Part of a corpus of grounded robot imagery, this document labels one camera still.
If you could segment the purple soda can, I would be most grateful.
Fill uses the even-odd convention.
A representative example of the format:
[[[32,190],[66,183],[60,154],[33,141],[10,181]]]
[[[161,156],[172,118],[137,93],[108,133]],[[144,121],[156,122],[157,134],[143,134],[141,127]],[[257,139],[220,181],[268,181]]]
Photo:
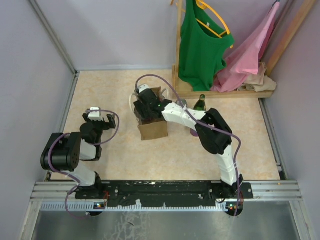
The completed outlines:
[[[190,129],[190,134],[191,134],[192,136],[194,136],[194,137],[198,137],[198,136],[199,136],[198,133],[197,133],[195,130],[193,130],[193,129]]]

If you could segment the burlap canvas tote bag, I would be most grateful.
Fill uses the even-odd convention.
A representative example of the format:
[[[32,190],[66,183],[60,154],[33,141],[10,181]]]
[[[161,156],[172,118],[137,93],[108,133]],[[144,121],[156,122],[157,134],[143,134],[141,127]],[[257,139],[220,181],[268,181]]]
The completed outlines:
[[[142,117],[139,115],[136,107],[134,107],[133,96],[136,97],[135,101],[137,101],[137,95],[132,93],[129,97],[129,106],[138,122],[137,127],[140,132],[141,140],[149,141],[168,137],[169,134],[167,122],[163,118],[142,120]]]

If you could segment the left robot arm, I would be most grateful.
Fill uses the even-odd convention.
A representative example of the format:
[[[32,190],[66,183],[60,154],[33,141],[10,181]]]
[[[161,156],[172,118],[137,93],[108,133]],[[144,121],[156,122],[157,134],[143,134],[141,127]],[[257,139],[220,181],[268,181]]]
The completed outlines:
[[[87,109],[82,115],[79,131],[53,133],[40,157],[42,169],[59,173],[76,182],[75,198],[107,198],[107,187],[99,174],[90,170],[84,162],[99,161],[102,145],[113,139],[120,126],[119,116],[99,107]]]

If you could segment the green glass bottle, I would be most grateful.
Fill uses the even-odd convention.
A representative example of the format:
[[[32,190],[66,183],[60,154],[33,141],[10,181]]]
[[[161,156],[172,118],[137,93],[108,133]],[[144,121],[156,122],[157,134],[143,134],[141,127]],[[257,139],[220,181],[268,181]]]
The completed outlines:
[[[206,106],[206,95],[205,94],[201,94],[199,96],[199,100],[196,102],[196,104],[194,105],[193,109],[196,111],[206,111],[207,110],[207,106]]]

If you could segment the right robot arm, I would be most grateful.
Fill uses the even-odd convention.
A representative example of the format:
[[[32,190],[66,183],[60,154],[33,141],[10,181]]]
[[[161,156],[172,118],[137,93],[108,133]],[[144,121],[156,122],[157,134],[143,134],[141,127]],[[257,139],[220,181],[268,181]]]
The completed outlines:
[[[136,115],[141,120],[162,119],[177,123],[195,131],[202,147],[215,155],[220,169],[220,199],[240,198],[243,177],[239,173],[232,151],[232,130],[221,114],[214,108],[208,111],[188,108],[179,99],[178,103],[157,96],[148,85],[135,89],[137,100],[133,103]]]

